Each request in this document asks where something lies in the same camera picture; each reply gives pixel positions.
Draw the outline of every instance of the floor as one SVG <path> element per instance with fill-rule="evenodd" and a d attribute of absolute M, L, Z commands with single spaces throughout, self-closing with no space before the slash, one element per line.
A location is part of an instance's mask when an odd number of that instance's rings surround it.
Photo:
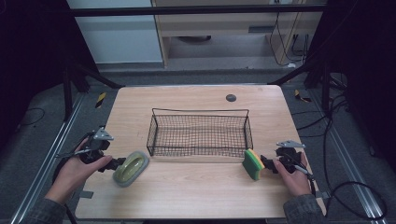
<path fill-rule="evenodd" d="M 297 41 L 295 52 L 304 43 Z M 260 83 L 264 84 L 286 75 L 293 66 L 301 65 L 296 62 L 290 65 L 278 65 L 272 57 L 272 51 L 264 35 L 249 36 L 212 36 L 209 41 L 195 39 L 174 38 L 169 52 L 169 64 L 165 68 L 138 68 L 134 71 L 109 72 L 103 75 L 115 82 L 128 86 L 134 85 L 203 85 L 203 84 L 231 84 L 231 83 Z M 112 103 L 117 96 L 116 90 L 104 86 L 102 83 L 88 78 L 92 88 L 87 94 L 74 92 L 75 102 L 80 102 L 80 110 L 76 114 L 75 122 L 71 123 L 72 131 L 64 133 L 65 139 L 58 138 L 58 131 L 63 127 L 63 96 L 62 86 L 39 93 L 32 101 L 32 109 L 26 112 L 26 117 L 15 135 L 8 144 L 9 153 L 0 160 L 0 198 L 8 207 L 2 205 L 0 223 L 9 223 L 25 195 L 28 195 L 31 184 L 37 176 L 43 178 L 43 183 L 37 188 L 35 199 L 40 198 L 50 187 L 48 179 L 52 168 L 43 172 L 43 162 L 49 148 L 59 147 L 61 151 L 71 148 L 76 139 L 79 139 L 87 130 L 94 130 L 99 125 L 106 124 Z M 321 117 L 318 104 L 320 91 L 318 89 L 305 90 L 304 75 L 300 75 L 282 86 L 290 113 L 296 127 L 306 124 Z M 296 99 L 295 90 L 300 90 L 301 96 L 310 98 L 312 103 Z M 106 99 L 101 108 L 94 108 L 98 95 L 105 91 Z M 339 95 L 340 91 L 332 91 L 332 97 Z M 364 136 L 358 125 L 347 112 L 347 106 L 338 109 L 333 116 L 333 127 L 328 137 L 327 160 L 331 169 L 329 178 L 333 185 L 347 180 L 363 180 L 371 186 L 380 189 L 387 200 L 389 208 L 396 206 L 393 199 L 396 188 L 396 175 L 389 169 L 381 158 L 373 158 L 367 149 Z M 319 188 L 327 190 L 323 174 L 322 136 L 326 122 L 319 122 L 307 129 L 301 129 L 299 135 L 302 141 L 309 146 L 306 150 L 311 167 L 316 174 Z M 340 192 L 342 198 L 351 203 L 354 209 L 363 214 L 366 212 L 361 204 L 370 202 L 371 194 L 365 189 L 347 187 Z M 76 208 L 78 197 L 70 202 L 70 207 Z M 332 223 L 396 223 L 396 212 L 389 209 L 386 220 L 377 222 L 365 221 L 350 214 L 343 206 L 333 202 L 329 210 L 329 219 Z M 139 221 L 109 220 L 79 221 L 78 223 L 141 223 Z M 270 219 L 268 223 L 285 223 L 283 218 Z"/>

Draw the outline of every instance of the black cable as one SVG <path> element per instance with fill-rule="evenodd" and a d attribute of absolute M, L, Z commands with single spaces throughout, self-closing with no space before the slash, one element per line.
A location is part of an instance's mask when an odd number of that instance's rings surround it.
<path fill-rule="evenodd" d="M 276 20 L 275 20 L 275 24 L 274 24 L 274 29 L 273 29 L 273 31 L 271 32 L 271 35 L 270 35 L 270 46 L 271 46 L 271 50 L 272 50 L 272 52 L 274 53 L 274 56 L 275 56 L 276 54 L 275 54 L 274 48 L 273 48 L 273 46 L 272 46 L 272 37 L 273 37 L 273 34 L 274 34 L 275 29 L 277 28 L 277 32 L 278 32 L 278 34 L 279 34 L 280 42 L 281 42 L 281 44 L 282 44 L 283 52 L 285 53 L 285 56 L 290 60 L 291 63 L 297 63 L 297 62 L 299 62 L 300 60 L 293 60 L 293 59 L 289 58 L 288 53 L 286 52 L 286 47 L 285 47 L 285 44 L 284 44 L 284 42 L 283 42 L 282 35 L 280 34 L 278 20 L 279 20 L 279 12 L 276 13 Z M 278 65 L 280 65 L 280 66 L 285 66 L 285 65 L 287 65 L 287 64 L 282 64 L 282 63 L 278 62 L 276 57 L 275 57 L 275 61 L 276 61 L 276 63 L 277 63 Z"/>
<path fill-rule="evenodd" d="M 307 110 L 307 111 L 291 113 L 291 115 L 293 116 L 293 115 L 300 115 L 300 114 L 307 114 L 307 113 L 321 113 L 321 111 L 318 111 L 318 110 Z"/>
<path fill-rule="evenodd" d="M 345 91 L 347 89 L 347 85 L 344 83 L 343 80 L 338 80 L 337 78 L 333 77 L 332 75 L 330 75 L 330 80 L 332 82 L 331 84 L 333 85 L 333 87 L 336 88 L 337 90 Z"/>
<path fill-rule="evenodd" d="M 343 205 L 349 212 L 351 212 L 352 214 L 356 215 L 357 217 L 363 218 L 365 220 L 370 220 L 370 221 L 380 220 L 380 219 L 384 218 L 387 215 L 388 206 L 387 206 L 385 200 L 382 198 L 382 196 L 376 190 L 374 190 L 373 188 L 369 187 L 366 184 L 363 184 L 361 182 L 356 182 L 356 181 L 347 181 L 347 182 L 341 183 L 341 184 L 339 184 L 338 186 L 336 186 L 333 189 L 332 185 L 330 183 L 330 180 L 329 180 L 328 171 L 327 171 L 327 160 L 326 160 L 326 154 L 327 154 L 327 148 L 326 148 L 327 133 L 329 132 L 330 128 L 332 127 L 332 113 L 335 111 L 335 109 L 339 109 L 339 107 L 341 107 L 342 105 L 345 105 L 345 102 L 346 102 L 345 100 L 340 102 L 340 103 L 338 103 L 337 105 L 334 105 L 335 100 L 338 97 L 341 97 L 341 96 L 344 96 L 344 95 L 341 94 L 341 95 L 335 97 L 334 100 L 332 101 L 331 109 L 330 109 L 330 112 L 329 112 L 329 114 L 327 116 L 329 121 L 328 121 L 328 123 L 326 125 L 325 134 L 323 136 L 323 170 L 324 170 L 325 180 L 326 180 L 327 186 L 328 186 L 328 188 L 330 190 L 331 196 L 334 197 L 334 199 L 337 200 L 341 205 Z M 382 215 L 380 217 L 368 217 L 366 215 L 360 214 L 359 212 L 356 212 L 355 210 L 353 210 L 352 208 L 347 206 L 341 199 L 339 199 L 335 195 L 335 192 L 337 190 L 339 190 L 341 187 L 346 186 L 346 185 L 359 185 L 359 186 L 363 186 L 363 187 L 366 187 L 367 189 L 369 189 L 373 194 L 375 194 L 381 200 L 381 203 L 383 204 L 383 207 L 384 207 L 383 208 L 384 211 L 383 211 Z M 330 209 L 330 204 L 331 204 L 331 201 L 332 201 L 332 197 L 326 203 L 327 213 L 326 213 L 325 217 L 329 214 L 329 209 Z"/>
<path fill-rule="evenodd" d="M 311 194 L 317 197 L 317 191 L 315 190 L 314 179 L 308 178 L 308 180 L 309 180 L 309 186 L 311 187 Z"/>
<path fill-rule="evenodd" d="M 303 64 L 305 63 L 306 56 L 308 55 L 308 41 L 309 41 L 309 35 L 305 35 L 304 51 L 301 59 Z"/>
<path fill-rule="evenodd" d="M 307 124 L 307 125 L 305 125 L 305 126 L 303 126 L 303 127 L 301 127 L 301 128 L 297 128 L 297 131 L 300 131 L 300 130 L 302 130 L 302 129 L 306 129 L 306 128 L 312 127 L 312 126 L 314 126 L 315 124 L 319 123 L 321 120 L 326 119 L 326 118 L 327 118 L 327 116 L 325 115 L 325 116 L 321 117 L 320 119 L 315 120 L 314 122 L 312 122 L 312 123 L 310 123 L 310 124 Z"/>
<path fill-rule="evenodd" d="M 301 138 L 311 138 L 311 137 L 321 137 L 323 136 L 324 133 L 322 134 L 317 134 L 317 135 L 300 135 Z"/>
<path fill-rule="evenodd" d="M 303 56 L 303 54 L 297 54 L 296 53 L 296 51 L 300 51 L 301 52 L 302 50 L 295 50 L 294 49 L 294 45 L 297 42 L 297 38 L 298 38 L 298 35 L 293 35 L 293 44 L 291 45 L 291 52 L 293 53 L 294 56 Z"/>
<path fill-rule="evenodd" d="M 44 109 L 42 109 L 42 108 L 38 108 L 38 107 L 29 108 L 29 109 L 26 110 L 26 112 L 27 112 L 27 111 L 30 111 L 30 110 L 41 110 L 41 112 L 42 112 L 41 117 L 38 118 L 38 119 L 35 120 L 35 121 L 30 122 L 30 123 L 22 123 L 22 124 L 21 124 L 22 126 L 27 126 L 27 125 L 35 124 L 35 123 L 39 122 L 40 120 L 42 120 L 42 119 L 44 118 L 45 114 L 46 114 L 46 111 L 45 111 Z"/>
<path fill-rule="evenodd" d="M 52 184 L 55 182 L 56 177 L 58 176 L 58 174 L 61 171 L 62 167 L 64 167 L 64 165 L 67 163 L 68 160 L 69 160 L 69 158 L 62 158 L 62 160 L 58 163 L 58 165 L 55 168 L 55 172 L 53 173 L 53 176 L 52 176 Z M 67 204 L 65 204 L 64 207 L 66 208 L 66 214 L 69 217 L 70 222 L 72 224 L 77 224 L 77 221 L 76 221 L 75 217 L 73 216 L 72 211 L 67 206 Z"/>

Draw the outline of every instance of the black wire basket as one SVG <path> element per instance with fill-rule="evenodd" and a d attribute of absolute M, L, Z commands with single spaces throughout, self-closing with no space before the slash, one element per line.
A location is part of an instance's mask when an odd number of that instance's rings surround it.
<path fill-rule="evenodd" d="M 150 156 L 244 157 L 253 148 L 248 110 L 152 109 Z"/>

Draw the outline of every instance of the person's right hand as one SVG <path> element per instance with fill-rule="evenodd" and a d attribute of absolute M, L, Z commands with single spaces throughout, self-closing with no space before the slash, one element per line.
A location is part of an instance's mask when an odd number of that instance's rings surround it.
<path fill-rule="evenodd" d="M 88 139 L 79 144 L 76 151 L 79 151 Z M 81 186 L 95 171 L 106 166 L 113 158 L 104 156 L 101 159 L 85 164 L 79 156 L 71 157 L 64 164 L 52 187 L 47 192 L 45 198 L 59 204 L 65 204 L 73 192 Z"/>
<path fill-rule="evenodd" d="M 307 164 L 304 153 L 301 154 L 301 163 L 304 166 L 306 166 Z M 293 196 L 300 196 L 311 193 L 308 177 L 303 172 L 296 170 L 291 174 L 286 170 L 285 166 L 283 166 L 283 164 L 277 159 L 274 159 L 274 165 L 279 171 L 279 174 L 282 176 L 283 182 L 285 183 L 286 187 L 288 187 L 289 192 Z"/>

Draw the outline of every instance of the sponge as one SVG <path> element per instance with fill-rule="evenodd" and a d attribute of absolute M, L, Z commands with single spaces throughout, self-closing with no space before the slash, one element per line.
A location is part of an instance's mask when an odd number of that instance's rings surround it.
<path fill-rule="evenodd" d="M 149 165 L 149 158 L 142 151 L 129 155 L 113 173 L 114 181 L 123 188 L 130 186 Z"/>
<path fill-rule="evenodd" d="M 265 167 L 259 156 L 251 148 L 245 151 L 245 159 L 242 165 L 244 165 L 245 170 L 247 170 L 247 173 L 254 180 L 260 179 L 260 170 Z"/>

